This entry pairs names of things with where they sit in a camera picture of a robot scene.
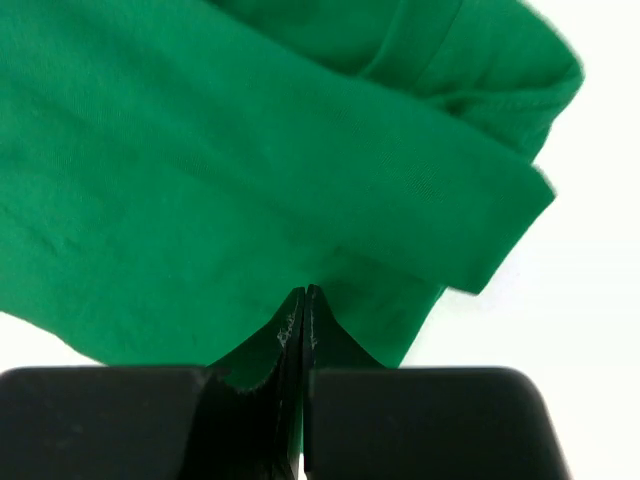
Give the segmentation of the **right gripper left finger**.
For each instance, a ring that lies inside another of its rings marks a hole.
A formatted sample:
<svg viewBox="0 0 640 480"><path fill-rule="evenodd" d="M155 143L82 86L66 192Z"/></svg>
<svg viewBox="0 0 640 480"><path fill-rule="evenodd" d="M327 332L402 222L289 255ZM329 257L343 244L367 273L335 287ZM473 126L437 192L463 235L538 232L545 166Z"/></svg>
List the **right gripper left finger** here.
<svg viewBox="0 0 640 480"><path fill-rule="evenodd" d="M273 317L215 364L208 384L215 479L295 479L301 447L305 290L293 289Z"/></svg>

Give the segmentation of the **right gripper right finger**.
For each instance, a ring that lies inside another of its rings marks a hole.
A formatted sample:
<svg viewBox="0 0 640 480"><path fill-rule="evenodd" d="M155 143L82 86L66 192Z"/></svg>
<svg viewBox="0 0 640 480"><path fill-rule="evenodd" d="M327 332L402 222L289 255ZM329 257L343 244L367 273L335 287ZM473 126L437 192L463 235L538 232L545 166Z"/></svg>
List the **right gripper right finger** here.
<svg viewBox="0 0 640 480"><path fill-rule="evenodd" d="M310 285L303 315L303 366L313 369L382 369L336 320L320 287Z"/></svg>

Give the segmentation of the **green t shirt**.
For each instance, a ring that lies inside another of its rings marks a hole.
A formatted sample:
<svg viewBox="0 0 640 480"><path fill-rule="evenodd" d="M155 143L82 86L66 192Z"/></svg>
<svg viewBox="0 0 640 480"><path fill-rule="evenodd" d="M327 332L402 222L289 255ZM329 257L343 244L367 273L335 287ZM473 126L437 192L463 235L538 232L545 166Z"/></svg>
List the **green t shirt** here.
<svg viewBox="0 0 640 480"><path fill-rule="evenodd" d="M520 1L5 1L1 309L208 364L315 284L396 367L553 202L583 80Z"/></svg>

